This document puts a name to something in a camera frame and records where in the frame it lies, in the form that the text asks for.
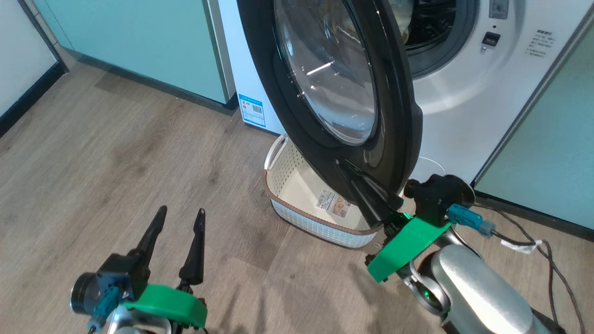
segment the laundry basket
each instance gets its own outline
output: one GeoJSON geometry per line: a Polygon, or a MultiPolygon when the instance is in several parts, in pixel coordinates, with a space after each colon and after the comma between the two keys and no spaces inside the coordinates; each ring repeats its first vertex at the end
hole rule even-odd
{"type": "Polygon", "coordinates": [[[264,188],[279,216],[326,241],[363,247],[381,229],[369,228],[359,208],[322,181],[289,137],[277,138],[266,156],[264,188]]]}

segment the camera lens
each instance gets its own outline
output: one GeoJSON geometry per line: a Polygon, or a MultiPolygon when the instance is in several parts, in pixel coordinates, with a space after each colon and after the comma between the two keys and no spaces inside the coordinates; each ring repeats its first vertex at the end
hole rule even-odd
{"type": "Polygon", "coordinates": [[[70,309],[78,314],[93,314],[99,303],[99,286],[95,273],[83,273],[78,277],[70,292],[70,309]]]}

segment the green bracket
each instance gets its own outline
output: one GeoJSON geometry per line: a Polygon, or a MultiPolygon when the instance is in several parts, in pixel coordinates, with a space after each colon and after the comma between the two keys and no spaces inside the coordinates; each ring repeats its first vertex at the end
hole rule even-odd
{"type": "Polygon", "coordinates": [[[208,313],[206,306],[194,295],[157,284],[149,284],[137,301],[122,305],[129,310],[136,309],[197,329],[204,328],[208,313]]]}
{"type": "Polygon", "coordinates": [[[407,213],[402,214],[402,219],[409,222],[367,266],[367,271],[378,283],[408,265],[451,225],[449,222],[443,227],[437,227],[407,213]]]}

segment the basket handle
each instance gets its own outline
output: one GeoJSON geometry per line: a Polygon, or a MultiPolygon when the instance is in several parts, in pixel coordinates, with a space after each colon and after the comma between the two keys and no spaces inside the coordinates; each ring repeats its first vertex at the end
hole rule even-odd
{"type": "Polygon", "coordinates": [[[278,138],[276,138],[276,140],[272,144],[270,150],[268,150],[268,154],[266,155],[266,159],[264,160],[264,169],[266,171],[269,171],[270,168],[272,168],[272,166],[274,166],[274,163],[276,162],[276,158],[278,157],[279,152],[280,152],[280,146],[282,144],[284,144],[288,138],[289,137],[287,137],[284,134],[282,134],[278,138]]]}

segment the white cabinet door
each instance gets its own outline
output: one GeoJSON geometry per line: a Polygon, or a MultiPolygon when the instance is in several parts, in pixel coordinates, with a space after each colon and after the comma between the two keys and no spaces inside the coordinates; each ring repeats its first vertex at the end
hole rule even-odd
{"type": "Polygon", "coordinates": [[[0,116],[56,63],[16,0],[0,0],[0,116]]]}

